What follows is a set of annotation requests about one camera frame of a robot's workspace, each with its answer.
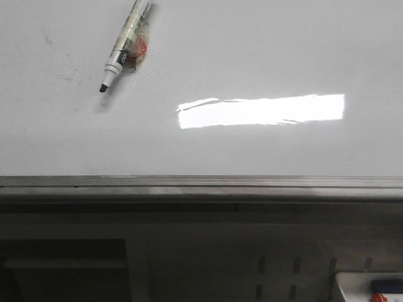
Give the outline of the white whiteboard marker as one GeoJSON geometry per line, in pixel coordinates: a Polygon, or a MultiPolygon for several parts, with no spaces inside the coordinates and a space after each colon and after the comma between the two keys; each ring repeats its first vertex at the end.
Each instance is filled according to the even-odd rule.
{"type": "Polygon", "coordinates": [[[99,89],[104,93],[124,69],[137,68],[148,49],[146,17],[152,1],[135,1],[105,64],[105,78],[99,89]]]}

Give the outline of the white pegboard panel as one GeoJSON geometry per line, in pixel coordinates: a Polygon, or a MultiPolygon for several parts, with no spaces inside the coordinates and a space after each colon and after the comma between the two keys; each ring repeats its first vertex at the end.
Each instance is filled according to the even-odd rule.
{"type": "Polygon", "coordinates": [[[133,301],[334,301],[339,272],[401,272],[402,224],[134,225],[133,301]]]}

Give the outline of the white storage bin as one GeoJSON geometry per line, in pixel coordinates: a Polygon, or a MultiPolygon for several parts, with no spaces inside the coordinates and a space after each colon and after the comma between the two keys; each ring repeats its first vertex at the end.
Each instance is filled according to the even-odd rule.
{"type": "Polygon", "coordinates": [[[335,275],[331,301],[371,301],[372,281],[402,279],[397,272],[339,272],[335,275]]]}

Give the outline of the dark monitor screen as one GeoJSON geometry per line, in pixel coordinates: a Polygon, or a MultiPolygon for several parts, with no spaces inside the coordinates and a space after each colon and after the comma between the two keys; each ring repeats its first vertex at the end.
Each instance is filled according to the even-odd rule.
{"type": "Polygon", "coordinates": [[[131,301],[122,239],[1,240],[1,301],[131,301]]]}

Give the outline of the blue and red item in bin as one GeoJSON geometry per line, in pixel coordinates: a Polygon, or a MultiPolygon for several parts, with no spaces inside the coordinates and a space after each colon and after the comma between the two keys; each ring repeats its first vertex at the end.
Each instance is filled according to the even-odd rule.
{"type": "Polygon", "coordinates": [[[402,302],[402,278],[374,280],[371,289],[372,302],[402,302]]]}

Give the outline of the white whiteboard with aluminium frame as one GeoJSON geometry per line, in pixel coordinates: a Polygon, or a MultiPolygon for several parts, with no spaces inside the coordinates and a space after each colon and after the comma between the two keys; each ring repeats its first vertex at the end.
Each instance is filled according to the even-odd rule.
{"type": "Polygon", "coordinates": [[[1,196],[402,198],[401,1],[1,2],[1,196]]]}

